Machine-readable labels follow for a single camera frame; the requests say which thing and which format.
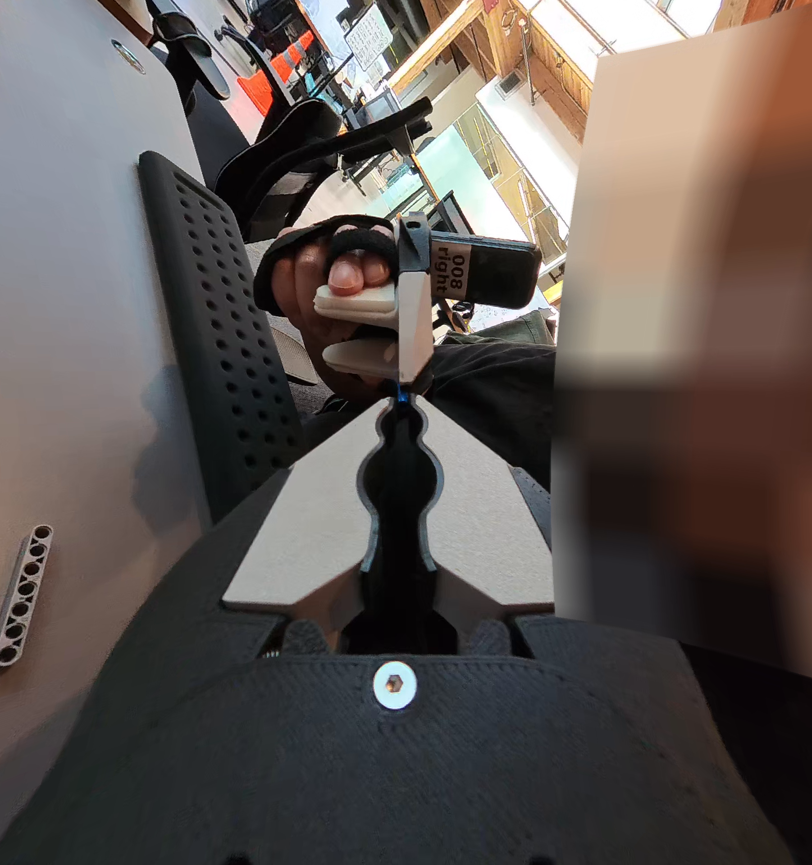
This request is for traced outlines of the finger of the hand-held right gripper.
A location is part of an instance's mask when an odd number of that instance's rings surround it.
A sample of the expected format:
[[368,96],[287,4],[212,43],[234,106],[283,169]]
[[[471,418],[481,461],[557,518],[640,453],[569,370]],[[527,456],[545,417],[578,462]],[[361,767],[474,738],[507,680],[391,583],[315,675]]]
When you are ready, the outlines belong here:
[[404,272],[396,288],[398,383],[412,386],[433,356],[433,303],[427,272]]

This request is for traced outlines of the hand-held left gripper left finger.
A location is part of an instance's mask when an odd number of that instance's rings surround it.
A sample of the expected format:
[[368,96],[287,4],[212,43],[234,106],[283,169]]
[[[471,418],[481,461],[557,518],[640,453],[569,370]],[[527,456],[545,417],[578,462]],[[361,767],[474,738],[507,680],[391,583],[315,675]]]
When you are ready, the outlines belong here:
[[312,620],[337,643],[364,607],[359,571],[372,518],[358,476],[391,405],[377,401],[293,465],[224,592],[228,610]]

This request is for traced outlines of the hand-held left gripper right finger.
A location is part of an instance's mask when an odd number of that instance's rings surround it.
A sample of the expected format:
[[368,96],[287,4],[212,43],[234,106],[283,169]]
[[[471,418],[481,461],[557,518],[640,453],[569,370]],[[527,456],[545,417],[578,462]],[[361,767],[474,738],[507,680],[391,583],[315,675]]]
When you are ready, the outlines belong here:
[[433,606],[468,641],[485,620],[552,613],[552,552],[509,464],[424,397],[422,445],[442,472],[425,517]]

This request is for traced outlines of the light grey holed beam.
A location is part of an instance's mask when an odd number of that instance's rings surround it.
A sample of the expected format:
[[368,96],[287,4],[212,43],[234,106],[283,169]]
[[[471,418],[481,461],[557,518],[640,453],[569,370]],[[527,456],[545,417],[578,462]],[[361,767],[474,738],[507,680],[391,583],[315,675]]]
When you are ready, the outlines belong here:
[[22,541],[0,609],[0,674],[22,657],[53,541],[49,524],[35,525]]

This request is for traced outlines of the person's right hand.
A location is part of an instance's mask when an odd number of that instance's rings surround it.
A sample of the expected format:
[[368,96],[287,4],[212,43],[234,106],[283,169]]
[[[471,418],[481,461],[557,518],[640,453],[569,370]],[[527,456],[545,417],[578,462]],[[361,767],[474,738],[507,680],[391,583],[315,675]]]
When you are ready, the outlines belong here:
[[371,404],[382,398],[381,379],[338,373],[323,359],[328,346],[352,339],[357,325],[321,317],[314,309],[314,297],[323,285],[343,297],[381,287],[390,279],[390,268],[377,254],[349,251],[326,270],[330,242],[327,237],[319,238],[302,246],[292,257],[279,260],[272,271],[273,296],[292,326],[300,331],[319,378],[338,397]]

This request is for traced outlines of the black office chair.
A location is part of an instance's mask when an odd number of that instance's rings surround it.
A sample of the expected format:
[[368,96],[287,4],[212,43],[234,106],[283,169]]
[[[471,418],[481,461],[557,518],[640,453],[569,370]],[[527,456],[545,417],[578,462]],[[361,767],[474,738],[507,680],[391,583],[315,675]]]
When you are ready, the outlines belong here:
[[151,45],[161,43],[167,56],[166,68],[173,76],[188,117],[196,104],[195,85],[216,100],[230,96],[228,83],[213,59],[212,48],[197,30],[193,21],[173,1],[146,1],[152,19]]
[[413,140],[430,131],[433,104],[417,102],[350,132],[322,100],[293,106],[270,132],[220,170],[214,193],[236,217],[247,244],[270,241],[299,218],[340,161],[361,164],[392,150],[412,155]]

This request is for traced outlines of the white lettered sign board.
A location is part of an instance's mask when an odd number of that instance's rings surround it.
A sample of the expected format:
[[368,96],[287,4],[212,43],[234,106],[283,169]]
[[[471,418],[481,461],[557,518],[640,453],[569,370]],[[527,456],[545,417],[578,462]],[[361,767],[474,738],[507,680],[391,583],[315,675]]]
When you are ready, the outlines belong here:
[[347,46],[364,72],[368,72],[393,43],[393,33],[377,3],[366,8],[344,34]]

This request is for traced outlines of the orange traffic cone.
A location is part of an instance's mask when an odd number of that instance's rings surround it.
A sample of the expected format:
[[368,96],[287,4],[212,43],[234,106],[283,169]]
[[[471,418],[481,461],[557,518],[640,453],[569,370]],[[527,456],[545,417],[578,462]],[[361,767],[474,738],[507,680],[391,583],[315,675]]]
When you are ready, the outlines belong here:
[[314,41],[314,34],[308,29],[272,59],[256,51],[253,61],[258,71],[249,78],[238,77],[238,84],[265,118],[296,104],[292,91],[301,81],[301,72],[306,70]]

